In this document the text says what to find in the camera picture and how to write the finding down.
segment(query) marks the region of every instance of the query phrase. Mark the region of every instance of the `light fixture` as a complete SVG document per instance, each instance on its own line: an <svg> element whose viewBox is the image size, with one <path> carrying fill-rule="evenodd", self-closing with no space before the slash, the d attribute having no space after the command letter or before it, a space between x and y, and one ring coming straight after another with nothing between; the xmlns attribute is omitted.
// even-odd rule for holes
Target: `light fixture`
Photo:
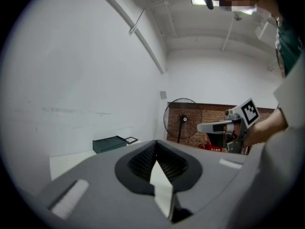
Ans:
<svg viewBox="0 0 305 229"><path fill-rule="evenodd" d="M192 0L192 5L206 5L206 3L204 2L204 0ZM213 5L215 7L219 7L219 1L213 1ZM239 12L243 12L243 13L250 14L250 15L254 11L256 11L256 8L254 8L254 9L247 9L247 10L244 10L241 7L231 7L231 8L232 8L232 11L239 11Z"/></svg>

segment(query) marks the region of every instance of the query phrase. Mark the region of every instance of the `fan grille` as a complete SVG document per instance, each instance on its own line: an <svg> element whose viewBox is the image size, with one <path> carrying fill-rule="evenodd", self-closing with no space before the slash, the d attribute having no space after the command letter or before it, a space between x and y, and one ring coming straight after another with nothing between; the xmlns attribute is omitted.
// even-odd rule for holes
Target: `fan grille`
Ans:
<svg viewBox="0 0 305 229"><path fill-rule="evenodd" d="M178 138L180 118L186 117L181 127L180 138L185 139L197 132L197 125L202 122L202 112L198 104L188 98L179 98L168 105L164 113L164 126L173 137Z"/></svg>

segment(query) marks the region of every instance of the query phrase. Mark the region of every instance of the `person's arm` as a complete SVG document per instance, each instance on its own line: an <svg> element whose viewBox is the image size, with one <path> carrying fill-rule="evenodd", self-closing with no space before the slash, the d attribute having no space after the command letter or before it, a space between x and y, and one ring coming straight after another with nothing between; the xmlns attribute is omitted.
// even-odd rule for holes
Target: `person's arm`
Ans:
<svg viewBox="0 0 305 229"><path fill-rule="evenodd" d="M266 142L273 134L288 127L280 109L276 109L267 119L253 125L244 140L244 146Z"/></svg>

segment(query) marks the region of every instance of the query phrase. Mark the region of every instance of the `brick wall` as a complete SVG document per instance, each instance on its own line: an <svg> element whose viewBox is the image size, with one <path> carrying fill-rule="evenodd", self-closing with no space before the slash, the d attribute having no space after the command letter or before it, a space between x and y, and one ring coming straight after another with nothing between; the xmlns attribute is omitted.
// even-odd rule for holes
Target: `brick wall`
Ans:
<svg viewBox="0 0 305 229"><path fill-rule="evenodd" d="M202 111L202 123L208 123L208 122L214 122L214 121L220 121L224 120L224 113L227 109L232 109L235 106L232 105L218 105L218 104L198 104L201 111ZM274 111L274 109L265 109L265 108L258 108L258 111L261 115L260 120L265 120L268 118L268 116ZM177 107L174 106L173 108L169 108L169 117L168 117L168 128L179 130L179 119L177 118L177 115L179 114L179 110L177 110ZM194 115L196 112L194 108L188 109L187 115ZM190 133L195 132L194 127L189 128L188 130ZM172 142L177 142L178 139L167 134L167 140ZM205 140L205 133L199 133L196 132L193 136L186 139L180 139L180 143L192 146L192 147L198 147L200 144L206 144Z"/></svg>

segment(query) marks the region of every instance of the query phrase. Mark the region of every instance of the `ceiling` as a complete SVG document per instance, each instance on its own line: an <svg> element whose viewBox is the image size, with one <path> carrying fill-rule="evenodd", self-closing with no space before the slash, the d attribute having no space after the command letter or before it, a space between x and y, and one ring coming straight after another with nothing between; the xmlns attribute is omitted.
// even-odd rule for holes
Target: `ceiling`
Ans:
<svg viewBox="0 0 305 229"><path fill-rule="evenodd" d="M146 1L148 4L153 4L163 0ZM223 11L219 7L209 10L204 5L192 5L191 0L166 1L168 5L155 6L151 10L169 51L190 48L220 50L223 47L234 15L233 12ZM233 22L225 49L260 58L267 64L272 63L275 59L275 47L272 40L271 43L265 43L259 40L255 34L255 30L261 22L267 20L266 13L257 11L252 15L241 13L241 16L241 21L234 20ZM271 31L269 36L273 39L276 33L275 21L270 18L268 21L273 27L266 33Z"/></svg>

